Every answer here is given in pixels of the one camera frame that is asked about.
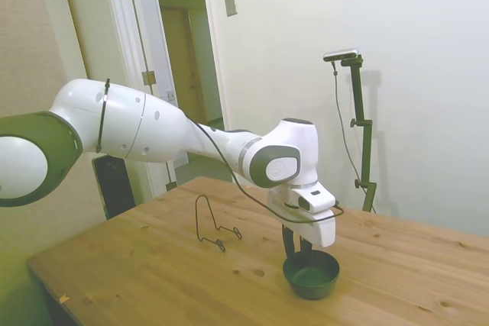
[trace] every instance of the doorway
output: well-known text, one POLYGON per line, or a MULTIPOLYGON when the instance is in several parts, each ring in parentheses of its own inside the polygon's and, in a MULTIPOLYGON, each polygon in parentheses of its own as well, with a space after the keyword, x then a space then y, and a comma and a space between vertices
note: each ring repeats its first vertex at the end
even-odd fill
MULTIPOLYGON (((176 104, 200 124, 224 130, 205 0, 158 0, 176 104)), ((198 176, 231 181, 218 160, 183 153, 174 160, 181 185, 198 176)))

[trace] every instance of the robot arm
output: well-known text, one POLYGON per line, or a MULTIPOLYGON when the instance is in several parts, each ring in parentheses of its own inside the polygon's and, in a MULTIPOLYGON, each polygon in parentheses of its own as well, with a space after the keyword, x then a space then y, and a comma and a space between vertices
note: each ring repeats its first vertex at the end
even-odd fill
POLYGON ((234 172, 270 189, 267 206, 286 219, 278 218, 283 224, 314 244, 334 242, 335 219, 314 222, 332 216, 335 198, 318 182, 312 123, 284 119, 263 137, 219 131, 197 126, 152 95, 88 79, 66 84, 50 111, 0 118, 0 206, 49 194, 85 152, 142 162, 166 162, 180 152, 222 160, 209 138, 234 172))

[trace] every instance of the beige wall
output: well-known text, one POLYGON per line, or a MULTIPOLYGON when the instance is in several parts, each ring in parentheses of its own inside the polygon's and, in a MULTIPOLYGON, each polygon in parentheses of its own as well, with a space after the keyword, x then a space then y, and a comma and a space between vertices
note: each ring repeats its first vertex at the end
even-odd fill
POLYGON ((185 8, 195 45, 197 67, 204 94, 204 104, 208 121, 222 118, 219 89, 212 54, 209 22, 207 20, 206 0, 158 0, 160 8, 185 8))
MULTIPOLYGON (((0 116, 48 109, 85 76, 66 0, 0 0, 0 25, 0 116)), ((45 199, 0 208, 0 325, 50 324, 26 260, 104 220, 87 157, 45 199)))
MULTIPOLYGON (((129 86, 110 0, 68 0, 89 79, 129 86)), ((152 198, 144 163, 126 161, 137 204, 152 198)))

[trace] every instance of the light switch plate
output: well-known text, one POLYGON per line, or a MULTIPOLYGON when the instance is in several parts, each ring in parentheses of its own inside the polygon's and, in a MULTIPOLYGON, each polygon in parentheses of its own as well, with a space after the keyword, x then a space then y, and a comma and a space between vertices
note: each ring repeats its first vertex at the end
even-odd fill
POLYGON ((226 4, 226 13, 228 17, 236 15, 238 13, 238 8, 236 7, 236 0, 224 0, 226 4))

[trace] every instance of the metal wire stand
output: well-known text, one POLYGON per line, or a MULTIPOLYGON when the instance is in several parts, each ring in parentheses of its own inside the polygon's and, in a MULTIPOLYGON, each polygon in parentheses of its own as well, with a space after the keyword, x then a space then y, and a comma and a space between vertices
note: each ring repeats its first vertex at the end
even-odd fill
POLYGON ((211 216, 212 216, 212 220, 214 221, 214 228, 215 229, 217 229, 218 231, 220 231, 221 229, 224 229, 226 231, 232 232, 232 233, 236 234, 236 237, 239 239, 242 239, 243 236, 241 235, 241 232, 236 227, 229 229, 229 228, 223 227, 221 225, 218 226, 217 223, 215 222, 215 217, 214 217, 214 213, 212 212, 212 207, 211 207, 211 203, 209 202, 209 198, 206 195, 198 196, 196 199, 196 233, 197 233, 197 238, 199 238, 200 242, 207 240, 211 244, 215 244, 217 247, 219 247, 222 252, 226 252, 226 247, 224 246, 224 242, 222 242, 222 240, 219 240, 219 239, 210 240, 207 237, 200 237, 200 235, 199 235, 199 213, 198 213, 197 208, 198 208, 200 198, 205 198, 207 201, 207 206, 209 207, 209 210, 211 212, 211 216))

